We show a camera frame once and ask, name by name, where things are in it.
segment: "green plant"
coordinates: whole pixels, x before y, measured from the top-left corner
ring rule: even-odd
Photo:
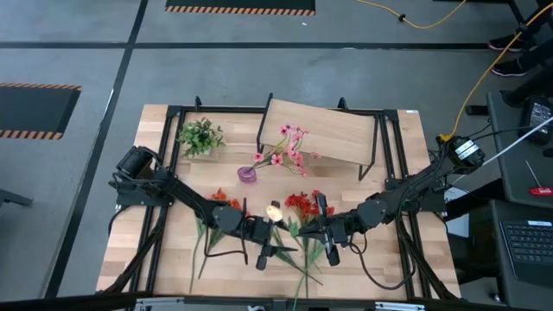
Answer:
[[[188,145],[188,148],[184,151],[184,156],[194,157],[204,154],[214,147],[225,146],[225,143],[222,142],[223,130],[220,125],[217,126],[217,129],[213,129],[212,125],[213,122],[205,117],[184,124],[184,128],[176,138],[179,143]]]

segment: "wooden table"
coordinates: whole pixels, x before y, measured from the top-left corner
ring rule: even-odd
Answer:
[[[145,105],[138,125],[135,145],[157,150],[164,124],[166,105]],[[416,111],[398,111],[404,149],[409,171],[414,174],[429,164],[421,120]],[[355,208],[368,195],[384,189],[386,178],[385,160],[379,137],[376,162],[363,181],[358,181],[359,165],[323,157],[311,162],[309,177],[303,179],[291,174],[286,168],[267,167],[257,172],[257,183],[247,185],[238,180],[238,168],[251,165],[251,157],[256,152],[256,134],[261,122],[261,114],[242,113],[194,113],[186,114],[190,122],[208,117],[215,125],[224,130],[226,147],[219,151],[216,162],[191,162],[180,157],[176,169],[179,178],[198,193],[208,196],[219,187],[231,197],[241,201],[248,199],[248,210],[253,214],[263,214],[271,200],[284,202],[289,194],[301,191],[311,193],[314,189],[327,196],[330,206],[336,212]],[[389,133],[393,136],[391,126]],[[170,155],[175,137],[176,122],[169,136],[167,155]],[[392,148],[395,167],[398,168],[397,152]],[[138,239],[143,223],[145,208],[132,206],[114,222],[107,245],[105,259],[99,275],[97,289],[105,289],[123,271],[137,250]],[[285,217],[292,214],[283,208]],[[423,241],[424,255],[434,272],[446,284],[448,289],[460,295],[454,272],[453,261],[448,247],[448,238],[443,223],[432,213],[419,213],[418,222]],[[290,247],[297,244],[282,232],[284,243]],[[369,271],[380,281],[393,285],[403,278],[398,250],[395,224],[380,225],[367,234],[368,249],[364,255]],[[363,244],[363,238],[357,234],[354,243]],[[293,298],[302,274],[286,263],[273,257],[269,259],[264,271],[255,269],[255,259],[259,245],[246,243],[250,254],[248,266],[244,265],[241,255],[209,258],[206,268],[197,279],[197,273],[203,261],[203,240],[195,257],[195,280],[190,291],[193,248],[197,240],[193,211],[180,202],[169,209],[168,222],[162,243],[162,253],[157,271],[155,293],[159,295],[213,295],[240,297],[289,297]],[[239,250],[237,238],[225,237],[213,249],[213,252]],[[303,263],[300,251],[293,253],[297,263]],[[340,250],[341,263],[330,267],[326,257],[321,255],[317,261],[321,271],[311,269],[310,273],[323,285],[310,280],[309,298],[321,299],[389,299],[404,300],[405,289],[394,291],[378,288],[364,274],[359,258],[352,252]],[[139,289],[144,289],[148,275],[149,258],[144,261]],[[416,295],[421,296],[418,273],[413,277]],[[305,297],[301,290],[300,297]]]

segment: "person's foot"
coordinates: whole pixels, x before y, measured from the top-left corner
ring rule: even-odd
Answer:
[[[494,51],[503,51],[514,37],[515,35],[506,35],[501,38],[493,39],[487,43],[487,46]],[[516,40],[509,48],[509,52],[516,53],[522,51],[523,49],[530,49],[532,47],[533,44],[528,41]]]
[[[495,64],[492,68],[492,73],[501,77],[522,77],[527,71],[520,67],[517,60],[510,60]]]

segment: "small glass vase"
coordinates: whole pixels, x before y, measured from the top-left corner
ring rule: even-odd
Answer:
[[[257,174],[254,168],[242,167],[238,169],[237,173],[238,173],[238,178],[243,183],[253,183],[257,181]]]

